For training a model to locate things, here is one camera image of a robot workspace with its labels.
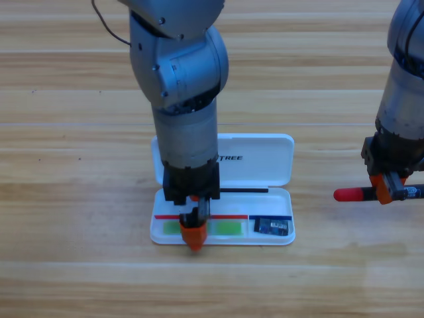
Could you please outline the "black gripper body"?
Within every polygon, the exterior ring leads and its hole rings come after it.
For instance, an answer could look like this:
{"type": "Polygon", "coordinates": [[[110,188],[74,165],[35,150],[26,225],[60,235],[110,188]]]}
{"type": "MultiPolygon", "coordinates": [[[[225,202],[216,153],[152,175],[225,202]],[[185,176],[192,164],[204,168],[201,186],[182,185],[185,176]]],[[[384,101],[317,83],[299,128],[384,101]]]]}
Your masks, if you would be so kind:
{"type": "Polygon", "coordinates": [[[415,141],[376,132],[365,138],[361,151],[369,176],[381,174],[392,199],[406,199],[404,184],[415,169],[415,141]]]}
{"type": "Polygon", "coordinates": [[[220,198],[219,164],[179,169],[166,165],[163,177],[164,196],[174,205],[185,205],[188,197],[198,198],[190,213],[180,213],[180,220],[208,220],[210,200],[220,198]]]}

